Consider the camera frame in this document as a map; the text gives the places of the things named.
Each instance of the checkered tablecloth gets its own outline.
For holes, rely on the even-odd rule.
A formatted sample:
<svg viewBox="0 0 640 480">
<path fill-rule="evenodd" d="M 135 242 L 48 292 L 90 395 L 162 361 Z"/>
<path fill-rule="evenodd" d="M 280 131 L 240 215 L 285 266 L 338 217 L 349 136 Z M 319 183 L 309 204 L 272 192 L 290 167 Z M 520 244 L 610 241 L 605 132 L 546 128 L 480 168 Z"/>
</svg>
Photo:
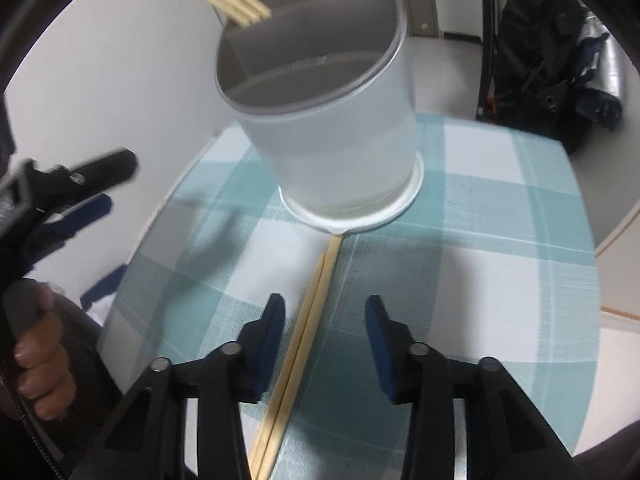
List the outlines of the checkered tablecloth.
<svg viewBox="0 0 640 480">
<path fill-rule="evenodd" d="M 397 476 L 406 406 L 378 386 L 364 301 L 448 356 L 503 361 L 564 444 L 577 443 L 598 354 L 598 277 L 559 143 L 419 115 L 426 173 L 390 224 L 345 237 L 273 478 Z M 194 166 L 152 225 L 100 352 L 126 389 L 156 356 L 182 362 L 236 338 L 268 295 L 287 303 L 281 355 L 328 235 L 296 221 L 239 126 Z M 250 442 L 265 402 L 242 407 Z"/>
</svg>

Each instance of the white paper cup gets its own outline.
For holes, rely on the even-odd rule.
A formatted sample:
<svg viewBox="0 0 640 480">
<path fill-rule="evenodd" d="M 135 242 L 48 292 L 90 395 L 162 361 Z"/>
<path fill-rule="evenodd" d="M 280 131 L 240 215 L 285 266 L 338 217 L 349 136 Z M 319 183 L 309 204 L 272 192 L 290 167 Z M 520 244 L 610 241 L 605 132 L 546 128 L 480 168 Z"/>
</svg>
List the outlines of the white paper cup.
<svg viewBox="0 0 640 480">
<path fill-rule="evenodd" d="M 325 216 L 383 208 L 417 151 L 402 1 L 302 0 L 276 14 L 227 27 L 221 94 L 288 198 Z"/>
</svg>

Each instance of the fingernail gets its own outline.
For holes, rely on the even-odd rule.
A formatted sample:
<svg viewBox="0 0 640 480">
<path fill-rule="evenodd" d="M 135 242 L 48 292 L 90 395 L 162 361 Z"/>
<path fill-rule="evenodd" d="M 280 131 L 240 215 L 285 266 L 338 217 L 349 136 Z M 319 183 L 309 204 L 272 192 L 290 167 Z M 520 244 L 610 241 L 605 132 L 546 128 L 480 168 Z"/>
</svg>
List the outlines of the fingernail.
<svg viewBox="0 0 640 480">
<path fill-rule="evenodd" d="M 27 399 L 33 397 L 32 384 L 28 379 L 18 379 L 18 390 L 20 390 L 20 393 L 27 397 Z"/>
<path fill-rule="evenodd" d="M 26 345 L 23 345 L 22 343 L 18 343 L 15 348 L 14 348 L 14 357 L 15 360 L 21 360 L 24 357 L 24 353 L 26 352 L 27 347 Z"/>
<path fill-rule="evenodd" d="M 35 411 L 36 415 L 41 420 L 51 420 L 55 418 L 48 410 L 43 410 L 38 404 L 36 404 Z"/>
</svg>

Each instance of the blue gripper pad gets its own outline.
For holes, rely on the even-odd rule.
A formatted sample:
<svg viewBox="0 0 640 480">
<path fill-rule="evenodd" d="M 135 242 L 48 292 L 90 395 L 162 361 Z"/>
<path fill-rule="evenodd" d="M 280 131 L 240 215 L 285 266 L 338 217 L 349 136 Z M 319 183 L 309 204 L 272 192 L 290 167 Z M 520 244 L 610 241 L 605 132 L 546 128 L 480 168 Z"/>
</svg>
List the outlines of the blue gripper pad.
<svg viewBox="0 0 640 480">
<path fill-rule="evenodd" d="M 373 353 L 373 361 L 378 371 L 380 389 L 389 400 L 393 401 L 396 397 L 398 385 L 395 380 L 396 374 L 391 348 L 389 348 L 384 334 L 385 325 L 390 321 L 379 296 L 367 298 L 364 307 L 364 318 L 369 344 Z"/>
<path fill-rule="evenodd" d="M 113 202 L 109 195 L 100 193 L 75 211 L 66 215 L 62 220 L 47 224 L 46 228 L 56 234 L 71 238 L 80 229 L 84 229 L 103 216 L 111 212 Z"/>
<path fill-rule="evenodd" d="M 284 298 L 279 294 L 271 294 L 260 318 L 260 322 L 266 323 L 264 333 L 255 348 L 257 367 L 254 371 L 254 391 L 258 397 L 269 387 L 284 329 L 284 317 Z"/>
</svg>

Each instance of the cup bottom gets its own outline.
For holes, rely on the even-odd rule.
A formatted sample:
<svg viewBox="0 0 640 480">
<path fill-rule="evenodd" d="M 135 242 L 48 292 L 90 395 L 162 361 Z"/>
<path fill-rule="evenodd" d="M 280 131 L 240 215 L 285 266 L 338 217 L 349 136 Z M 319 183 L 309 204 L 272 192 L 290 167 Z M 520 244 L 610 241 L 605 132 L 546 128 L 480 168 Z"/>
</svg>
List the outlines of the cup bottom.
<svg viewBox="0 0 640 480">
<path fill-rule="evenodd" d="M 298 220 L 315 229 L 334 235 L 359 232 L 385 224 L 404 212 L 418 195 L 424 180 L 424 163 L 420 153 L 415 154 L 414 168 L 409 178 L 395 192 L 369 206 L 335 213 L 314 212 L 280 191 L 284 207 Z"/>
</svg>

